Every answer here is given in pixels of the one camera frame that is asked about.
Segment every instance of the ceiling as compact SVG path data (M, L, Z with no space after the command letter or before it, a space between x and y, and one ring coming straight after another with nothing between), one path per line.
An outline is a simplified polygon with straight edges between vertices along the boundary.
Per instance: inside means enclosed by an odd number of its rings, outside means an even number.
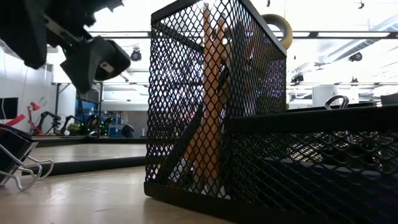
M119 7L111 13L104 9L96 13L97 23L89 31L150 31L150 15L173 2L173 0L151 0L139 5L136 1L124 1L124 7ZM261 14L273 13L284 16L293 30L333 30L333 31L380 31L379 24L389 20L392 30L398 30L398 0L271 0L267 7L267 0L252 0ZM134 73L147 70L150 65L149 39L115 39L115 41L131 54L133 46L141 50L142 60L132 62L129 69L130 82L147 82L148 73ZM337 40L337 39L295 39L287 51L287 78L298 73L303 74L304 82L338 83L350 82L356 77L359 82L398 82L398 40L380 40L372 45L360 49L363 59L360 62L350 62L348 57L319 67L315 62L321 62L323 56L336 52L344 55L348 49L342 46L351 45L355 48L363 45L366 40ZM117 77L109 82L125 83ZM311 86L296 86L295 91L308 91Z

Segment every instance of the metal mesh container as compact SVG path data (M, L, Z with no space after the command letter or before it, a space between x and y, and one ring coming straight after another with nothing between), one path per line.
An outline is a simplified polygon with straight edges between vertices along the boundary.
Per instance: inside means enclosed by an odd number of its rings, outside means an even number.
M247 0L151 23L147 195L241 223L398 220L396 107L286 113L286 52Z

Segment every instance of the black wire mesh basket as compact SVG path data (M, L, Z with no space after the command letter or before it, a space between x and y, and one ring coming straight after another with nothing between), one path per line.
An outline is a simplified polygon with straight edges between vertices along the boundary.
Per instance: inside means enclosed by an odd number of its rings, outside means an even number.
M396 121L371 120L395 108L286 113L286 52L247 0L176 1L151 23L147 195L244 223L393 220Z

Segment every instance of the white ceiling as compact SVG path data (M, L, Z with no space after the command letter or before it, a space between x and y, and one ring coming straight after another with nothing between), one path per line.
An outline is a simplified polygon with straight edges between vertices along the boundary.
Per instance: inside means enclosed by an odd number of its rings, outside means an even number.
M124 1L124 7L114 13L104 9L96 13L97 23L90 31L150 31L150 15L173 2L173 0L151 0L139 4L137 1ZM338 30L367 31L386 19L398 14L398 0L363 0L365 6L358 9L360 0L252 0L261 14L273 13L284 16L293 30ZM115 39L131 54L132 46L141 49L142 60L132 62L131 70L149 68L149 39ZM357 77L359 82L398 82L398 40L380 40L360 52L360 62L349 62L347 59L322 66L317 70L313 63L319 56L327 55L350 40L303 40L295 39L288 50L288 80L295 75L296 68L304 74L305 82L349 82ZM148 74L131 73L131 82L147 81ZM124 82L115 78L109 82Z

